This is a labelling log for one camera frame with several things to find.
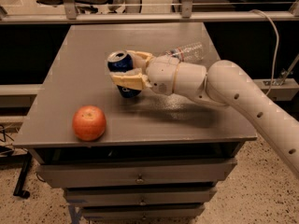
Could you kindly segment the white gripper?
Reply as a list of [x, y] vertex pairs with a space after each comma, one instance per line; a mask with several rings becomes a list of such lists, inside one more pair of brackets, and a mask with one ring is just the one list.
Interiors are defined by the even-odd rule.
[[173, 93], [174, 77], [180, 63], [178, 58], [166, 55], [153, 58], [151, 53], [137, 50], [128, 50], [128, 54], [133, 60], [133, 68], [147, 67], [147, 76], [130, 72], [110, 73], [115, 85], [138, 91], [151, 87], [154, 92], [163, 95]]

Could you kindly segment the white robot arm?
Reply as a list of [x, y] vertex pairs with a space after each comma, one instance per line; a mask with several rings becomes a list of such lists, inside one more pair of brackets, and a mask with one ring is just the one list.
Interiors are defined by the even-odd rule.
[[269, 99], [237, 64], [220, 60], [205, 67], [173, 54], [155, 57], [119, 50], [109, 54], [107, 66], [113, 83], [125, 89], [149, 88], [207, 107], [234, 108], [299, 176], [299, 122]]

